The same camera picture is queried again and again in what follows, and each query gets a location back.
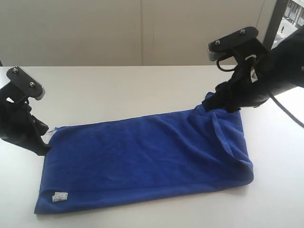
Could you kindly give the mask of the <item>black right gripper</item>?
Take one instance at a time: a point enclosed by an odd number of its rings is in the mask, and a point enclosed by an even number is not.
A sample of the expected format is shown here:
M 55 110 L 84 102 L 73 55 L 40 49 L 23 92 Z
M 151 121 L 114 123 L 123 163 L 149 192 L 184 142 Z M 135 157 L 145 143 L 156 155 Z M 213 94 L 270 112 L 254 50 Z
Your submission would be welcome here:
M 270 52 L 254 38 L 232 48 L 228 54 L 215 61 L 222 72 L 231 72 L 229 80 L 218 84 L 215 93 L 208 92 L 202 105 L 206 112 L 222 109 L 228 113 L 242 107 L 258 107 L 269 99 L 269 82 L 258 64 Z

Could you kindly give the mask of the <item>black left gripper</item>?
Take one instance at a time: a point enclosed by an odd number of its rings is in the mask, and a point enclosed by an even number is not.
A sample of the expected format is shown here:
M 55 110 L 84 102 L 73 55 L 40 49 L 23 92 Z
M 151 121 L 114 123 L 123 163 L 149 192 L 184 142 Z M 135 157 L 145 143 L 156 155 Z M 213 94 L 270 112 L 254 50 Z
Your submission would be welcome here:
M 45 156 L 51 146 L 44 143 L 49 127 L 31 114 L 28 97 L 13 84 L 0 89 L 0 138 L 38 156 Z

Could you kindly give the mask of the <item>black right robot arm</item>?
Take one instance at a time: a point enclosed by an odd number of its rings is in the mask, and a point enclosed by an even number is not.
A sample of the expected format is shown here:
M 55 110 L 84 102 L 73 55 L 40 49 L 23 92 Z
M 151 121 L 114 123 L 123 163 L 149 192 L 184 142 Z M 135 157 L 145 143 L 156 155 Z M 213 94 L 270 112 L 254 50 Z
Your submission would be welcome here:
M 208 44 L 209 58 L 232 77 L 202 102 L 206 111 L 258 107 L 271 96 L 304 86 L 304 30 L 293 32 L 272 50 L 245 27 Z

